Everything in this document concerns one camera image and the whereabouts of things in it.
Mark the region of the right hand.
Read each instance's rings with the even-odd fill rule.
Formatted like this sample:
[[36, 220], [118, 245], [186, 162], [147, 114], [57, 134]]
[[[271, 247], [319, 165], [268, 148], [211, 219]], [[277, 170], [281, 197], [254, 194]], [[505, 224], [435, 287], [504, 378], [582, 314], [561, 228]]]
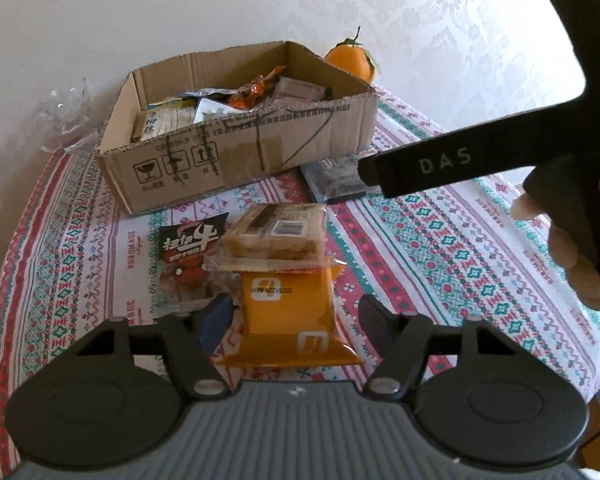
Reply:
[[[520, 221], [531, 220], [542, 213], [542, 209], [527, 193], [518, 196], [510, 208], [512, 218]], [[565, 270], [567, 282], [582, 304], [600, 311], [600, 274], [595, 270], [594, 264], [581, 255], [571, 236], [557, 226], [551, 226], [548, 252], [554, 263]]]

